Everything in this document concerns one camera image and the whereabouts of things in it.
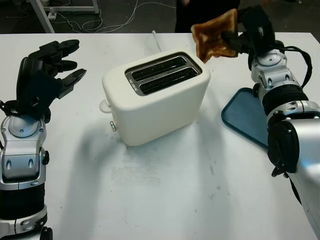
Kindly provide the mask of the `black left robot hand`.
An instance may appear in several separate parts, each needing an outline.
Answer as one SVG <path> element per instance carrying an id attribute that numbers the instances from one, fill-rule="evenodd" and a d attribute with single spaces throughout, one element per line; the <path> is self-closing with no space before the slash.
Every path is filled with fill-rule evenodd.
<path id="1" fill-rule="evenodd" d="M 53 41 L 21 60 L 14 107 L 18 114 L 50 122 L 52 102 L 72 92 L 87 72 L 77 69 L 77 62 L 64 59 L 79 46 L 77 39 Z"/>

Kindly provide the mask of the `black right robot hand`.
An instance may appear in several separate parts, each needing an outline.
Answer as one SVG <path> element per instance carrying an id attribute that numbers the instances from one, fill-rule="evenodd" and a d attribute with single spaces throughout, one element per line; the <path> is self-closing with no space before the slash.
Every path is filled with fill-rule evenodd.
<path id="1" fill-rule="evenodd" d="M 261 56 L 275 48 L 275 33 L 272 23 L 259 5 L 241 9 L 237 22 L 242 24 L 244 32 L 237 34 L 223 31 L 221 36 L 226 44 L 239 54 Z"/>

